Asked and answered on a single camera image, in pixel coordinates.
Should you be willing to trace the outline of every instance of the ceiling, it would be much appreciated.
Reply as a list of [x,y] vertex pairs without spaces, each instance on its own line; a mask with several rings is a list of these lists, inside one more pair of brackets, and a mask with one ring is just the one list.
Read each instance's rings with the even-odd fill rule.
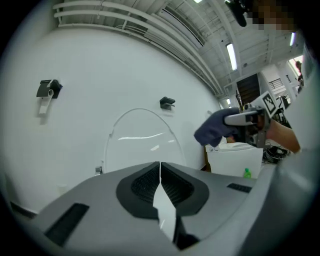
[[[303,51],[304,39],[267,27],[241,27],[224,0],[61,1],[53,7],[59,27],[103,28],[135,36],[160,48],[190,69],[217,96],[269,64]],[[237,69],[226,45],[232,43]]]

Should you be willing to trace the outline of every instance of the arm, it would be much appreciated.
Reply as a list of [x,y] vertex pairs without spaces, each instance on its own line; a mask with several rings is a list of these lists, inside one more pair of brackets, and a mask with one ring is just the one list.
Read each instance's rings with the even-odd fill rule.
[[275,120],[271,120],[270,128],[266,132],[266,138],[275,141],[293,153],[297,153],[300,150],[294,131]]

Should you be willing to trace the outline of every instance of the black mesh vent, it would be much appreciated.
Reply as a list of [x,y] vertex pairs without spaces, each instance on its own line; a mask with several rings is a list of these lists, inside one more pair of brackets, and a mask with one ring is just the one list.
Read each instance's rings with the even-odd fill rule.
[[161,172],[161,178],[165,181],[162,182],[163,189],[175,207],[188,199],[195,191],[190,182],[169,169]]
[[58,246],[63,246],[71,233],[77,227],[89,206],[81,203],[73,204],[57,221],[45,232],[52,242]]
[[160,163],[149,166],[123,178],[116,187],[119,203],[131,215],[143,219],[158,219],[153,207],[155,192],[160,183]]
[[250,187],[250,186],[244,186],[244,185],[235,184],[235,183],[229,184],[227,186],[227,188],[230,188],[233,190],[238,190],[238,191],[245,192],[245,193],[249,193],[252,189],[252,187]]
[[209,198],[209,189],[204,182],[166,162],[161,163],[161,184],[177,216],[197,214]]
[[159,166],[136,178],[131,184],[132,192],[141,200],[153,204],[159,186]]

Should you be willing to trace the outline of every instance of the black slot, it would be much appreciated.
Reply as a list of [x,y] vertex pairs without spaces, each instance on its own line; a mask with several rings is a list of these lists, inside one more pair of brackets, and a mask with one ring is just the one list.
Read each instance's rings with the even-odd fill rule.
[[86,214],[89,206],[74,203],[44,234],[52,242],[63,247],[71,233]]
[[227,186],[227,188],[233,189],[233,190],[238,190],[241,192],[245,192],[245,193],[250,193],[252,187],[250,186],[244,186],[244,185],[240,185],[240,184],[235,184],[235,183],[231,183]]

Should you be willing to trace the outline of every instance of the green bottle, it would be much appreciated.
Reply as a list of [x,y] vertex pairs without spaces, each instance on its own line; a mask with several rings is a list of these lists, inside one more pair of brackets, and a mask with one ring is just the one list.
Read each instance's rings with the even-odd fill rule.
[[244,169],[243,177],[244,178],[251,178],[251,172],[249,171],[249,168]]

